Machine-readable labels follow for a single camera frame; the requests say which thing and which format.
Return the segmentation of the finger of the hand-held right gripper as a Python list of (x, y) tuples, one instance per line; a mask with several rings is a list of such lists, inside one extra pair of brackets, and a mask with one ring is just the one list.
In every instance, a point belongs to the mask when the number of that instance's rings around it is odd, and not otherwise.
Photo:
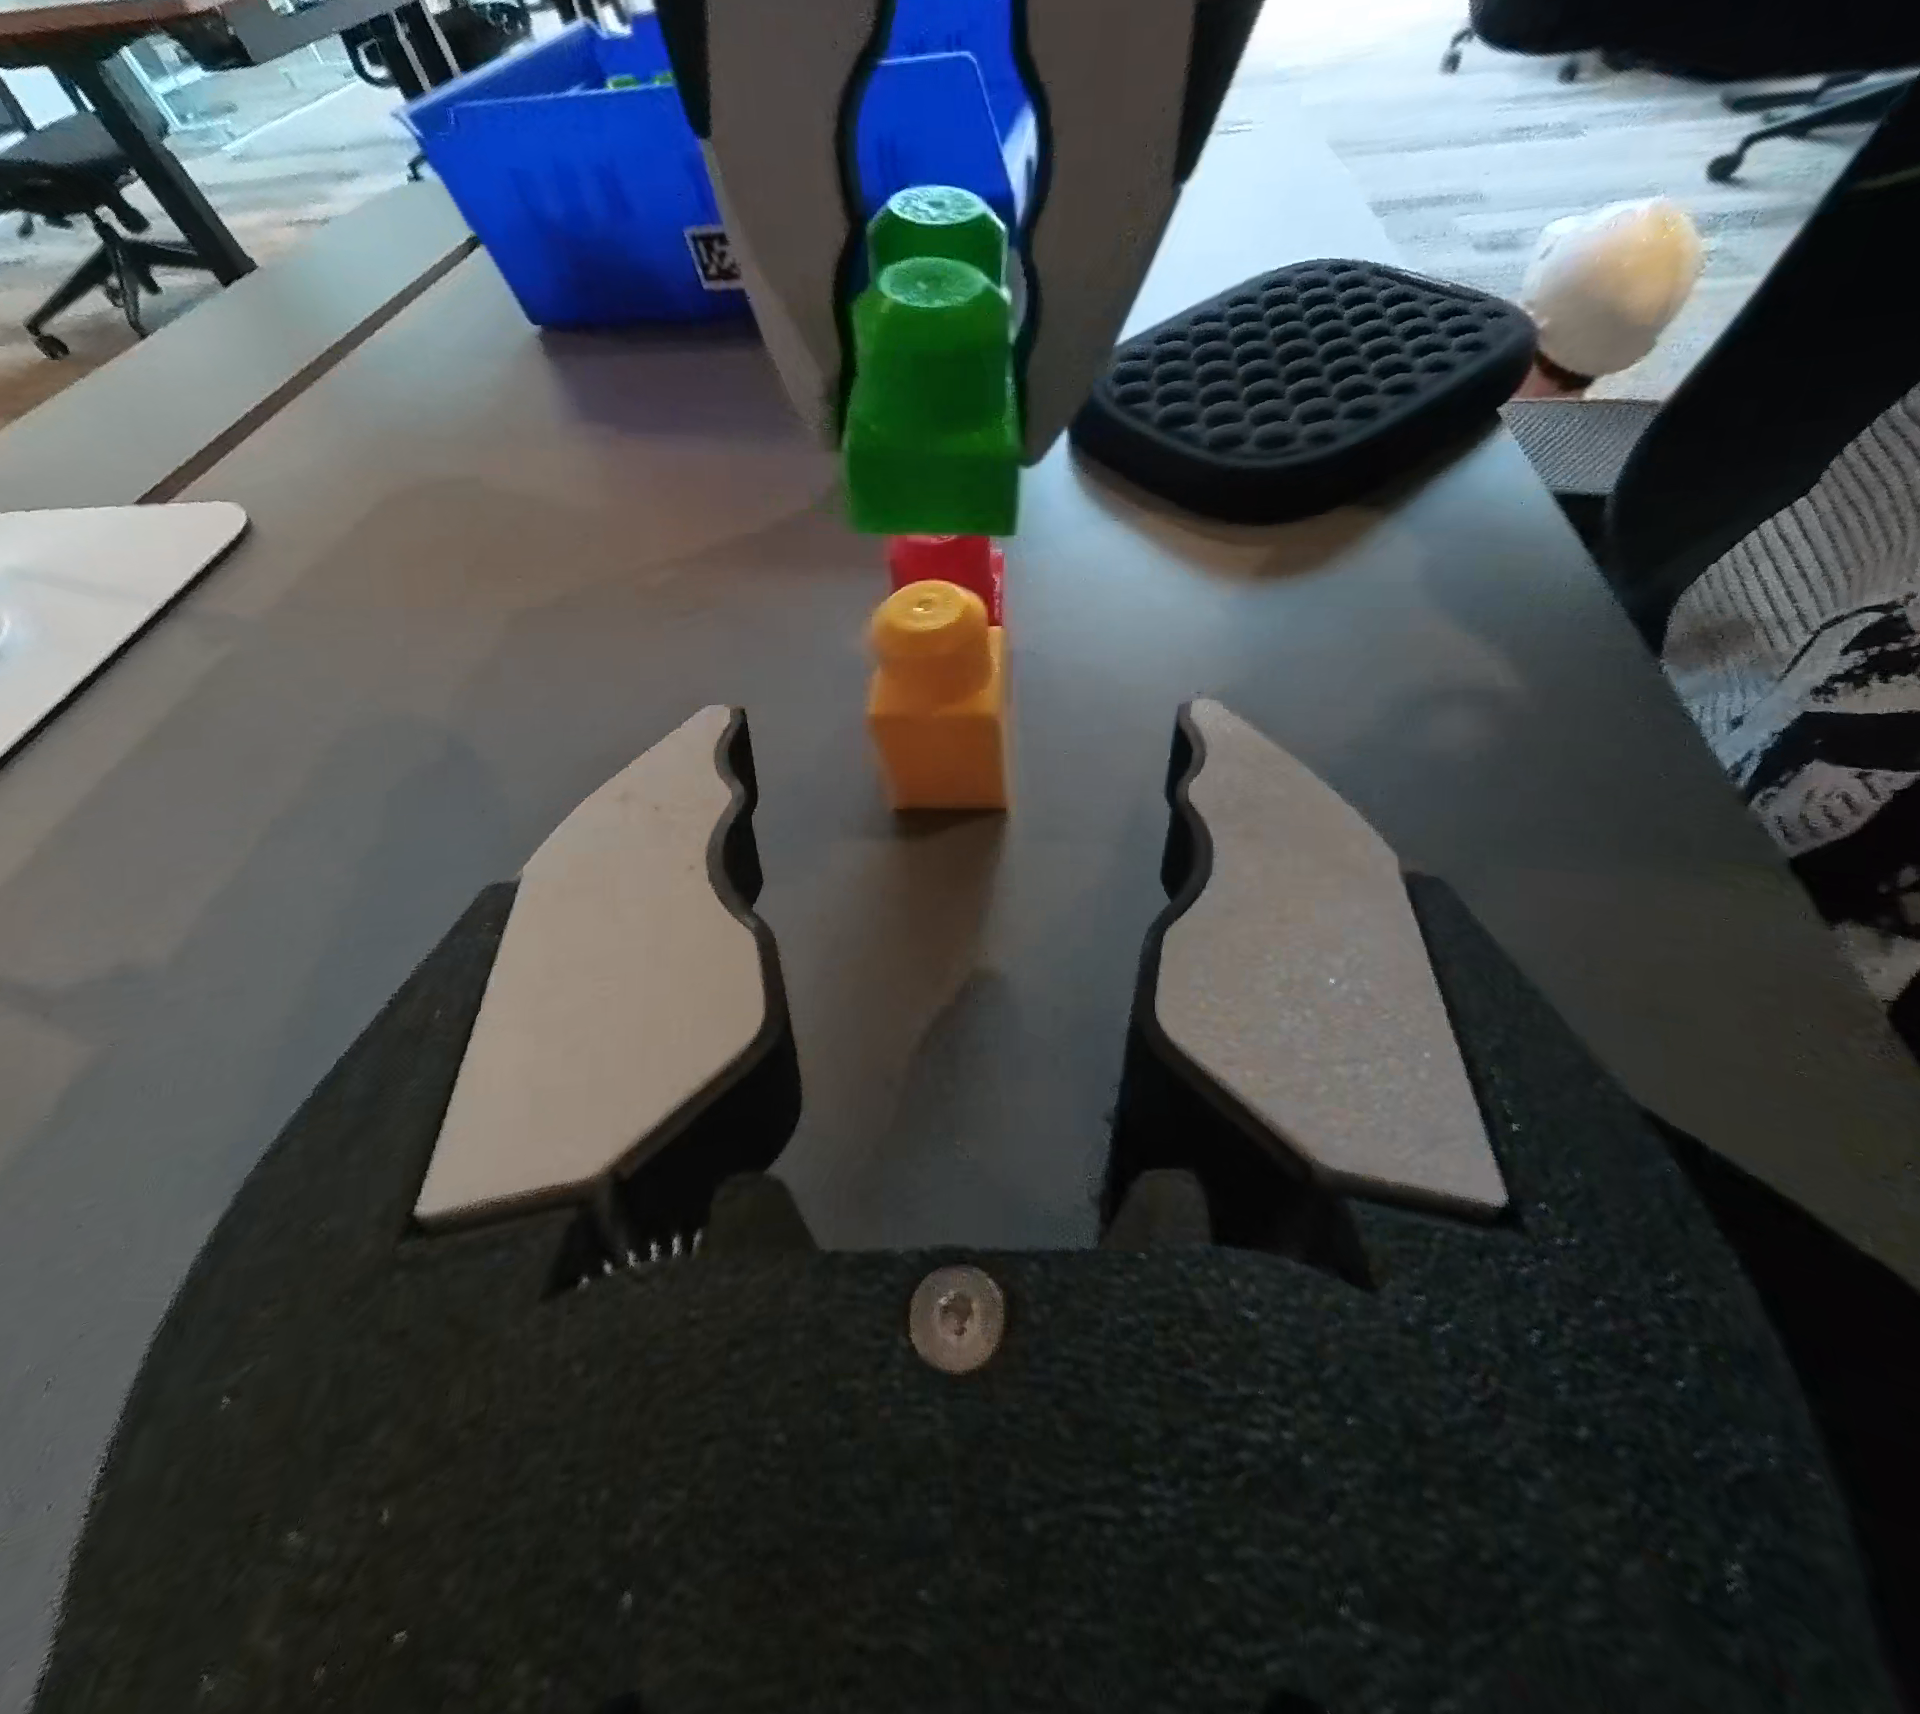
[(891, 0), (705, 0), (708, 169), (756, 330), (801, 425), (841, 445), (857, 101)]
[(1181, 196), (1196, 0), (1022, 0), (1044, 111), (1028, 232), (1025, 460), (1069, 429), (1114, 357)]

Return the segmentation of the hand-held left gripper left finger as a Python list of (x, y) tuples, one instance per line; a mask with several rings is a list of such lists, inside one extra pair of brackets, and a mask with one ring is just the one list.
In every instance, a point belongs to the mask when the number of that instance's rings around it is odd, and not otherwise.
[(800, 1115), (783, 961), (756, 913), (744, 706), (708, 703), (601, 781), (516, 880), (416, 1222), (591, 1208), (690, 1231)]

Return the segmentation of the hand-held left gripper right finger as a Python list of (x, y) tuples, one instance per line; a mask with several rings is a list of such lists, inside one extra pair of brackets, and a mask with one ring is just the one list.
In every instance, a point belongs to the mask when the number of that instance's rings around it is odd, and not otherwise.
[(1274, 1225), (1288, 1190), (1497, 1222), (1509, 1189), (1396, 852), (1216, 698), (1174, 716), (1165, 813), (1114, 1208), (1188, 1171), (1216, 1225)]

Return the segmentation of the blue plastic bin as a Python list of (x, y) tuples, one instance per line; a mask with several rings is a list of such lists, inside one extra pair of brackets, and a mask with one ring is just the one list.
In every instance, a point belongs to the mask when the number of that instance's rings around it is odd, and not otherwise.
[[(672, 70), (655, 13), (573, 23), (402, 109), (432, 173), (542, 330), (749, 315), (678, 93), (608, 93)], [(866, 214), (900, 190), (980, 196), (1017, 232), (1037, 158), (1011, 0), (896, 0), (857, 119)]]

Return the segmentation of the orange mega block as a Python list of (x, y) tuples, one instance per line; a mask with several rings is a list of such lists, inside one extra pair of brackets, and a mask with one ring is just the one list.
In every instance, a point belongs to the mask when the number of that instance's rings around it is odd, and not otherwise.
[(872, 616), (866, 724), (896, 816), (1011, 808), (1008, 639), (986, 599), (919, 580)]

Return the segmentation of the red mega block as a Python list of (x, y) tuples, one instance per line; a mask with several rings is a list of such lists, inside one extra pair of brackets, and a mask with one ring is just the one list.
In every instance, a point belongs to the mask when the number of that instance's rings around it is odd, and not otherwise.
[(1005, 553), (989, 535), (891, 535), (883, 561), (893, 592), (943, 581), (969, 589), (989, 610), (992, 627), (1005, 627)]

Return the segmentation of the black perforated rubber pad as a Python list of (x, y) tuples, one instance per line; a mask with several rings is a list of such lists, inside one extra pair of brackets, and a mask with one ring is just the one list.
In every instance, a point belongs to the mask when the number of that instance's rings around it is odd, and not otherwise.
[(1483, 431), (1536, 350), (1533, 321), (1480, 289), (1295, 261), (1120, 342), (1069, 440), (1170, 510), (1295, 522)]

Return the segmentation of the grey mesh chair seat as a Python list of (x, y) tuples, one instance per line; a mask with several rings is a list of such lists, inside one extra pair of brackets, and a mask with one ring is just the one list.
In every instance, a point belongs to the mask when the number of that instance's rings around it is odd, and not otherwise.
[(1608, 500), (1662, 404), (1515, 399), (1499, 408), (1526, 460), (1558, 500)]

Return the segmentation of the person's printed top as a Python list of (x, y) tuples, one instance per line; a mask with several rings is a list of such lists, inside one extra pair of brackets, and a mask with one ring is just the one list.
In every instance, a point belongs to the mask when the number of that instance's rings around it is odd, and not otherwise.
[(1793, 251), (1655, 411), (1605, 566), (1843, 954), (1918, 1041), (1918, 251)]

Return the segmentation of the black office chair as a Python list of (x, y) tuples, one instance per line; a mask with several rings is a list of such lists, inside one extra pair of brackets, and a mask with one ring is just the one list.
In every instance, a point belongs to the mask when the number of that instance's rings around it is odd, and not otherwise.
[(4, 147), (4, 211), (36, 223), (72, 228), (87, 223), (97, 248), (33, 315), (26, 333), (41, 357), (68, 358), (68, 342), (52, 324), (83, 294), (100, 292), (126, 315), (141, 337), (141, 298), (161, 292), (158, 268), (204, 269), (204, 260), (186, 241), (151, 233), (151, 223), (130, 207), (126, 187), (136, 169), (94, 113), (70, 113), (45, 127), (26, 130)]
[(1811, 90), (1751, 90), (1725, 93), (1723, 109), (1729, 113), (1765, 116), (1734, 147), (1707, 166), (1707, 179), (1725, 187), (1739, 179), (1751, 150), (1772, 138), (1811, 138), (1824, 130), (1868, 127), (1872, 130), (1904, 97), (1918, 70), (1886, 73), (1830, 73), (1815, 80)]

